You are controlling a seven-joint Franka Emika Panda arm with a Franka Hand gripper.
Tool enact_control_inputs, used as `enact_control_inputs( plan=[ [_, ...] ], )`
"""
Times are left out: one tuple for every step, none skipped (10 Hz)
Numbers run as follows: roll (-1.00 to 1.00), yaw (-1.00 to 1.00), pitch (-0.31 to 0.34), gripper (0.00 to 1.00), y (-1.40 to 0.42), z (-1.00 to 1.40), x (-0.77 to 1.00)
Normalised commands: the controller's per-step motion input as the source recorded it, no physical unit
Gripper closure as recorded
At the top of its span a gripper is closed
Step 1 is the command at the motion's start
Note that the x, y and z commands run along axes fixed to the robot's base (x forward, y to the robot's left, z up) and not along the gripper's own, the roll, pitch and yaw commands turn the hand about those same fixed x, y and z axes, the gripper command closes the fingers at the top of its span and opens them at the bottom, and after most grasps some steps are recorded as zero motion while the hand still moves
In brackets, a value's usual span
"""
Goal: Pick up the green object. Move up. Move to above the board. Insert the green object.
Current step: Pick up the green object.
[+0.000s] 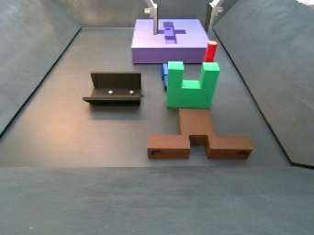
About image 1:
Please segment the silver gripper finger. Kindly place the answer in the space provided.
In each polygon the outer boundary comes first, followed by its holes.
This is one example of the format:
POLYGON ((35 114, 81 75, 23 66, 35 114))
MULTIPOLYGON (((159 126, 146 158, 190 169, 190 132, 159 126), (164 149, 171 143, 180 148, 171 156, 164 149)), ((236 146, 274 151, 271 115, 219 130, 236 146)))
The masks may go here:
POLYGON ((147 8, 144 8, 144 14, 154 19, 154 34, 158 34, 158 4, 154 0, 144 0, 147 8))
POLYGON ((223 11, 222 7, 223 0, 212 0, 210 6, 210 17, 208 17, 208 29, 212 29, 215 17, 223 11))

